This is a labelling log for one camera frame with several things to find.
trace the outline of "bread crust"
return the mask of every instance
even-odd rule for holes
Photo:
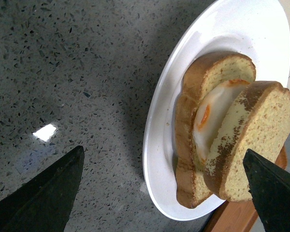
[[[178,154],[176,197],[178,202],[187,208],[195,208],[212,195],[204,183],[204,167],[197,158],[196,145],[192,136],[193,122],[200,103],[207,93],[225,80],[238,78],[224,75],[224,70],[221,69],[219,70],[221,73],[218,73],[220,78],[215,81],[214,85],[210,88],[205,85],[205,82],[211,78],[211,71],[232,58],[249,61],[249,67],[246,68],[251,71],[251,74],[243,79],[254,81],[256,69],[251,59],[230,51],[213,52],[198,58],[190,65],[183,78],[182,93],[175,109],[175,142]]]
[[[217,146],[215,141],[212,144],[214,147],[211,147],[211,151],[206,162],[204,170],[204,181],[209,189],[212,190],[212,192],[221,199],[233,201],[233,196],[225,191],[231,164],[234,162],[235,156],[242,156],[241,158],[244,158],[244,154],[238,154],[239,146],[245,144],[244,140],[246,139],[246,132],[251,119],[258,114],[259,108],[262,106],[269,93],[271,93],[273,90],[276,90],[282,95],[285,95],[290,103],[290,91],[286,88],[283,88],[279,82],[257,81],[251,83],[234,101],[234,105],[241,104],[244,106],[245,110],[240,111],[233,117],[237,124],[234,124],[232,137],[228,137],[227,133],[219,134],[219,131],[216,140],[218,141],[221,139],[220,145]],[[282,141],[279,145],[280,147],[277,148],[277,153],[273,155],[272,161],[276,160],[279,151],[282,149],[285,139],[286,138],[282,137]],[[239,168],[242,168],[242,162],[239,163],[238,166]],[[248,200],[251,200],[251,197],[242,199],[242,201]]]

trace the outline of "granite countertop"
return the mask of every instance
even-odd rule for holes
[[[65,231],[199,231],[152,203],[142,145],[173,48],[212,0],[0,1],[0,200],[77,145]],[[47,142],[32,135],[57,130]]]

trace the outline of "wooden cutting board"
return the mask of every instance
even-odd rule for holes
[[[285,146],[275,164],[283,169],[288,160]],[[215,210],[203,232],[249,232],[258,217],[252,201],[244,203],[225,202]]]

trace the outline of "brown crust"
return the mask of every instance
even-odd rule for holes
[[[208,191],[202,199],[197,199],[194,184],[195,180],[200,178],[196,172],[203,172],[203,167],[199,163],[194,163],[196,148],[192,137],[193,121],[204,94],[211,91],[211,89],[205,89],[203,84],[207,78],[210,78],[208,77],[209,70],[233,56],[249,60],[254,77],[256,76],[255,66],[251,59],[236,52],[206,54],[195,60],[184,75],[182,93],[177,100],[175,112],[175,142],[179,156],[176,168],[176,196],[178,202],[187,208],[195,208],[212,195]]]
[[[249,113],[247,122],[257,114],[258,108],[273,89],[278,89],[283,94],[287,94],[290,100],[290,91],[275,81],[253,82],[240,94],[241,99],[239,101],[235,100],[235,102],[243,104],[246,111],[251,112]],[[243,127],[241,124],[242,120],[240,119],[238,125],[233,128],[233,137],[227,138],[229,142],[218,147],[219,156],[210,162],[211,165],[215,165],[214,171],[210,173],[208,166],[206,166],[204,171],[206,185],[221,199],[229,200],[229,196],[224,191],[224,186],[230,171],[230,163],[233,161],[238,145],[244,139],[244,134],[248,127],[248,123]]]

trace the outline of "egg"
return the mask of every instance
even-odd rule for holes
[[[205,164],[218,129],[235,98],[250,83],[242,79],[224,81],[202,100],[193,123],[193,138],[198,158]]]

